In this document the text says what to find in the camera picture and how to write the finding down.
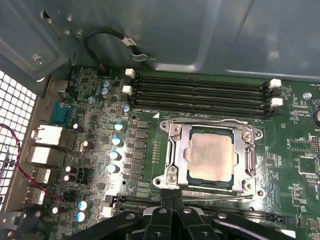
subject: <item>capacitor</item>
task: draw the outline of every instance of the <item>capacitor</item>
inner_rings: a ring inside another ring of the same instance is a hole
[[[90,96],[90,97],[88,98],[88,103],[94,104],[95,102],[96,102],[96,99],[95,99],[94,96]]]
[[[123,132],[125,130],[125,126],[122,124],[122,122],[117,122],[115,125],[114,125],[114,129],[117,131],[117,132]]]
[[[106,87],[101,88],[100,93],[105,99],[110,96],[110,91]]]
[[[120,171],[120,168],[117,165],[109,164],[106,167],[106,170],[108,171],[108,173],[116,174],[116,173],[118,173]]]
[[[85,131],[83,126],[80,126],[78,123],[73,124],[73,129],[79,133],[83,133]]]
[[[123,114],[124,114],[124,115],[129,115],[129,113],[130,113],[130,107],[129,107],[128,105],[125,105],[125,106],[122,108],[122,110],[123,110]]]
[[[53,214],[62,214],[67,211],[67,207],[65,205],[60,205],[60,206],[55,206],[52,208],[52,213]]]
[[[75,166],[66,166],[65,172],[68,174],[76,174],[78,172],[78,168],[76,168]]]
[[[86,220],[88,218],[89,214],[87,212],[78,212],[76,215],[75,215],[75,220],[79,223],[83,222],[84,220]]]
[[[116,151],[111,151],[109,153],[109,157],[111,160],[120,160],[121,159],[121,155]]]
[[[111,88],[111,83],[108,80],[104,80],[102,83],[103,88],[110,89]]]
[[[74,182],[76,181],[76,176],[75,175],[64,175],[63,180],[65,182]]]
[[[112,138],[112,144],[119,148],[122,148],[124,146],[124,142],[118,136]]]
[[[83,146],[86,148],[86,149],[93,149],[95,147],[95,144],[91,141],[83,141]]]
[[[89,201],[81,201],[78,203],[78,209],[80,211],[85,211],[91,207],[91,204]]]

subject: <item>mounting hole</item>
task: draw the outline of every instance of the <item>mounting hole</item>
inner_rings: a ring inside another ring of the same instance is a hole
[[[209,233],[207,231],[202,231],[201,235],[204,236],[204,237],[208,237]]]
[[[159,237],[161,236],[161,232],[155,231],[155,232],[154,232],[154,236],[157,237],[157,238],[159,238]]]
[[[258,194],[258,196],[262,197],[264,195],[264,192],[262,190],[259,190],[256,192]]]

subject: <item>green pcb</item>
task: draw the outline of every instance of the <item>green pcb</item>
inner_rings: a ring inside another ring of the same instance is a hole
[[[110,76],[99,76],[92,68],[74,69],[71,80],[76,83],[79,96],[70,108],[72,110],[68,126],[78,123],[84,126],[85,131],[77,135],[74,151],[67,153],[64,164],[90,168],[91,171],[87,185],[64,183],[60,179],[56,185],[56,192],[74,189],[77,191],[77,201],[88,200],[93,204],[88,210],[89,217],[84,222],[76,222],[76,202],[68,203],[67,213],[47,217],[46,222],[51,224],[50,239],[61,239],[64,235],[74,234],[116,214],[105,202],[105,195],[119,193],[140,198],[159,197],[160,191],[153,186],[152,180],[163,174],[165,168],[168,134],[159,128],[162,121],[177,117],[230,119],[207,114],[182,113],[178,108],[176,112],[174,109],[172,112],[131,109],[129,115],[125,115],[124,104],[118,101],[124,73],[124,70],[113,70]],[[261,79],[168,72],[140,71],[139,74],[172,79],[198,77],[224,83],[261,85],[265,82]],[[108,98],[103,98],[100,94],[104,80],[112,84]],[[255,154],[256,182],[265,190],[266,197],[247,203],[217,201],[204,204],[254,209],[292,217],[293,223],[291,226],[283,227],[284,229],[295,231],[297,239],[317,240],[320,239],[320,128],[313,121],[313,112],[320,105],[320,84],[283,80],[281,92],[284,103],[283,115],[269,119],[239,119],[249,122],[264,134],[264,137],[255,143]],[[304,93],[310,93],[311,99],[306,100]],[[89,104],[89,97],[95,97],[95,103]],[[145,130],[147,137],[143,139],[146,147],[143,150],[136,150],[130,146],[135,141],[138,131],[137,121],[148,122],[148,128]],[[115,131],[117,122],[124,125],[125,131]],[[124,147],[112,145],[112,138],[115,136],[122,139]],[[95,144],[94,149],[81,153],[79,149],[84,140],[92,141]],[[112,150],[121,155],[121,160],[116,163],[109,158]],[[130,154],[134,152],[143,154],[133,163]],[[107,172],[107,166],[112,163],[119,165],[119,173]],[[99,183],[104,183],[104,188],[97,187]]]

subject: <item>ventilation grille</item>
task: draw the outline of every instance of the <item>ventilation grille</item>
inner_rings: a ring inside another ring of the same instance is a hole
[[[0,123],[10,126],[24,140],[36,95],[0,71]],[[9,191],[18,148],[11,133],[0,127],[0,211]]]

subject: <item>silver capacitor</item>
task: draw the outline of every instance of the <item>silver capacitor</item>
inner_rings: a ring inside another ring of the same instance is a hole
[[[105,99],[110,96],[110,91],[106,87],[101,88],[100,93]]]
[[[104,80],[102,83],[102,87],[109,90],[111,88],[111,83],[108,80]]]

